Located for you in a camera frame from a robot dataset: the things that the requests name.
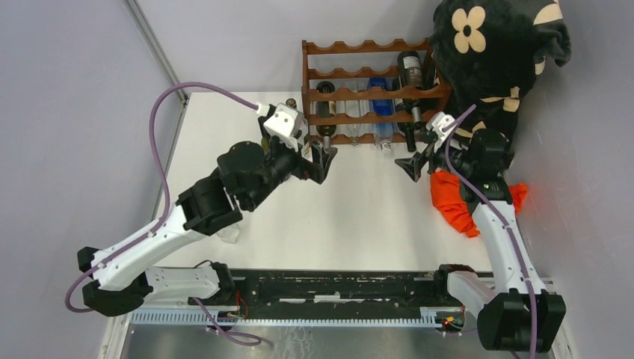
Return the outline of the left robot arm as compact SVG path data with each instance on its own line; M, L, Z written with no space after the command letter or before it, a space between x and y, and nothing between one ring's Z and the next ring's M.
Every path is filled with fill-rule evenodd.
M236 288L227 265L168 268L157 262L237 224L289 177L323 183L338 150L326 150L317 141L308 150L311 161L277 137L268 151L251 141L234 144L209 176L178 196L165 218L109 249L82 248L78 265L90 277L81 289L84 305L114 317L150 302L210 298L229 303Z

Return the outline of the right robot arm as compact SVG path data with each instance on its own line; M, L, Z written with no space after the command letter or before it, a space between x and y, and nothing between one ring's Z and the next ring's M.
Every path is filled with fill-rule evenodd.
M418 181L423 166L437 174L444 165L460 181L459 195L485 244L493 271L490 288L463 265L442 265L431 293L442 305L456 300L476 318L482 346L491 351L550 351L566 314L564 299L549 292L521 239L511 191L502 177L513 153L507 139L492 129L473 134L465 150L438 140L421 153L395 163Z

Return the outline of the green wine bottle front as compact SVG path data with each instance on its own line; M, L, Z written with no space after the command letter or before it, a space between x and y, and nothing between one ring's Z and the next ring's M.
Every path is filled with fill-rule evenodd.
M316 90L319 93L333 93L336 88L332 82L323 81L316 85ZM321 118L331 118L336 116L336 102L333 100L317 102L316 114L318 114ZM319 125L316 129L318 134L321 136L324 151L329 153L332 149L332 137L336 134L336 125Z

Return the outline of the black floral blanket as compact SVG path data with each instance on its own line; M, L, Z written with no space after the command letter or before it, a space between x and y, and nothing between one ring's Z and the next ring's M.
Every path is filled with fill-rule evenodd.
M551 59L563 67L571 39L558 1L441 1L432 16L433 49L426 80L452 87L446 113L475 111L456 130L467 145L494 129L512 141L520 104Z

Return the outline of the small clear glass bottle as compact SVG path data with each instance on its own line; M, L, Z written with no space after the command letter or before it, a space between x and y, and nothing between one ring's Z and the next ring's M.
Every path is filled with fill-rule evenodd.
M345 87L352 92L359 91L359 82L357 79L349 79L344 83ZM361 106L358 99L345 101L345 113L349 117L358 118L361 117ZM346 126L348 137L350 138L352 146L358 146L360 144L360 137L366 132L365 125L362 123L352 123Z

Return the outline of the clear empty lying bottle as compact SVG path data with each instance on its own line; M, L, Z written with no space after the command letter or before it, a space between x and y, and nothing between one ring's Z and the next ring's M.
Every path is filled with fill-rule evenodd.
M235 244L238 241L240 232L241 228L238 224L231 224L230 226L219 230L215 235L223 242Z

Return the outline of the black mounting rail base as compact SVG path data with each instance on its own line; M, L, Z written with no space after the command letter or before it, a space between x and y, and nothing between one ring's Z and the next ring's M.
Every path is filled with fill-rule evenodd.
M432 271L233 269L233 287L202 302L238 311L249 322L289 324L430 324L426 311L455 312Z

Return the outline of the orange cloth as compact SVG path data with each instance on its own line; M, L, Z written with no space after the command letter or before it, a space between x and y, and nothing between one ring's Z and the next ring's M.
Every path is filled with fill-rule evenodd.
M473 220L473 216L469 213L467 202L461 196L461 185L463 183L459 177L448 171L441 170L430 175L430 192L432 205L451 227L459 233L463 233L468 238L474 238L481 233ZM495 192L487 193L481 188L482 194L489 194L490 201L505 200L505 192L497 193L502 195L501 199L495 198ZM509 185L508 192L511 195L511 202L514 206L514 214L518 214L522 208L524 201L529 193L529 187L525 183Z

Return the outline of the brown wooden wine rack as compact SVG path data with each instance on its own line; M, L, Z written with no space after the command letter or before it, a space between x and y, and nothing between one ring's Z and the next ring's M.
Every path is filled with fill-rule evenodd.
M350 72L342 67L336 67L330 72L324 73L309 66L309 57L316 55L349 55L359 53L380 53L380 52L404 52L404 51L424 51L425 56L422 61L423 70L428 70L431 65L434 64L432 58L433 49L428 43L427 39L424 39L420 43L409 44L403 39L394 39L388 44L377 44L374 40L364 40L361 44L350 46L345 42L338 40L329 46L322 47L314 42L307 40L302 41L302 63L303 63L303 75L302 75L302 87L301 87L301 99L302 108L308 119L308 124L311 126L335 124L335 125L348 125L352 123L362 124L375 124L381 122L391 123L407 123L412 121L412 116L399 112L389 117L377 116L374 112L369 112L361 117L354 118L349 117L346 113L337 114L331 118L321 118L318 114L312 114L310 112L311 105L313 103L333 100L346 101L358 99L360 102L364 100L372 99L435 99L437 104L430 110L422 113L422 120L427 122L431 117L439 111L442 111L449 97L452 93L452 86L445 81L442 75L439 75L439 84L434 86L430 90L417 90L413 86L407 86L399 90L383 90L381 88L371 89L359 89L358 92L352 92L347 88L338 88L333 93L319 93L315 88L310 86L311 81L317 80L349 80L349 79L369 79L371 77L396 77L399 74L397 66L391 66L385 70L374 70L371 67L361 67L360 69Z

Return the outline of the blue square bottle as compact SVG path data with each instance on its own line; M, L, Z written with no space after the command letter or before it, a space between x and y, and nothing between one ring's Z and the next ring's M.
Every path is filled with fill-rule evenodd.
M372 77L367 85L368 89L381 88L388 90L387 80L384 77ZM380 117L393 115L393 106L389 99L372 99L369 101L370 110ZM395 134L395 124L391 122L381 122L374 124L375 144L384 155L392 153L393 138Z

